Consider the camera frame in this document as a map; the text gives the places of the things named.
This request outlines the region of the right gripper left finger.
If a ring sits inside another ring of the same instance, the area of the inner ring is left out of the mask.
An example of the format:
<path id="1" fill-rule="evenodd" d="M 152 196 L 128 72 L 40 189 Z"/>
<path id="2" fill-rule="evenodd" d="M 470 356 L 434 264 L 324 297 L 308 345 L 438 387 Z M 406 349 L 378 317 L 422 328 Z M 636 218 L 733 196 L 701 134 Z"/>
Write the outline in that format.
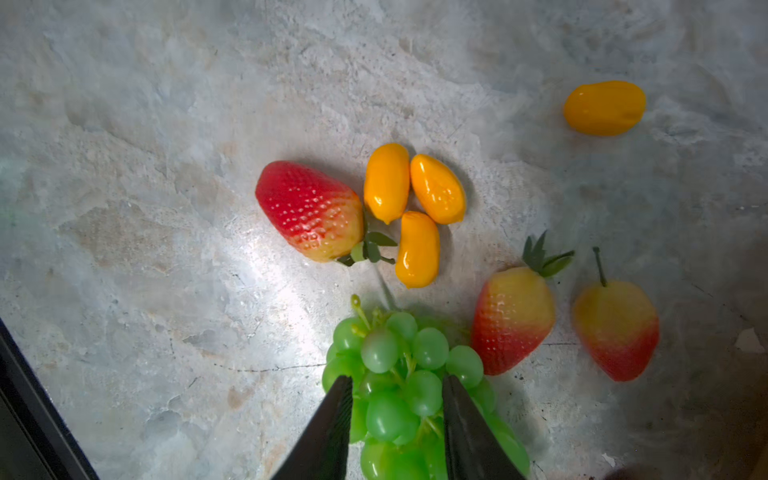
<path id="1" fill-rule="evenodd" d="M 353 410 L 353 379 L 336 378 L 273 479 L 345 479 Z"/>

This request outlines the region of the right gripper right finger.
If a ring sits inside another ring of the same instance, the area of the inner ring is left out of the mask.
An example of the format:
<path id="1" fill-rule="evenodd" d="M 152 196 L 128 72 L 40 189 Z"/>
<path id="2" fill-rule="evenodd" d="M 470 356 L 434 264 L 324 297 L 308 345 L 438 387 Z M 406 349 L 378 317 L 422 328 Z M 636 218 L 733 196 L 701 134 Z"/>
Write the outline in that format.
<path id="1" fill-rule="evenodd" d="M 449 479 L 525 479 L 456 376 L 443 378 L 442 398 Z"/>

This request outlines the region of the green grape bunch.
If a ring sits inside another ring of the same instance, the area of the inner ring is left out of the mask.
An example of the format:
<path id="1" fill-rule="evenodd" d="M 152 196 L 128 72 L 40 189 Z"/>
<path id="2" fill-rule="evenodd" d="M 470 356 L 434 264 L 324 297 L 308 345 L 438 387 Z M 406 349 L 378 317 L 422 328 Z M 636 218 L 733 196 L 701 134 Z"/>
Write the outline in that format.
<path id="1" fill-rule="evenodd" d="M 333 331 L 322 387 L 341 375 L 353 380 L 349 441 L 362 446 L 366 479 L 445 479 L 442 383 L 456 376 L 502 449 L 523 477 L 531 462 L 523 444 L 496 412 L 496 395 L 480 356 L 452 342 L 444 322 L 405 310 L 365 311 L 358 295 L 353 313 Z"/>

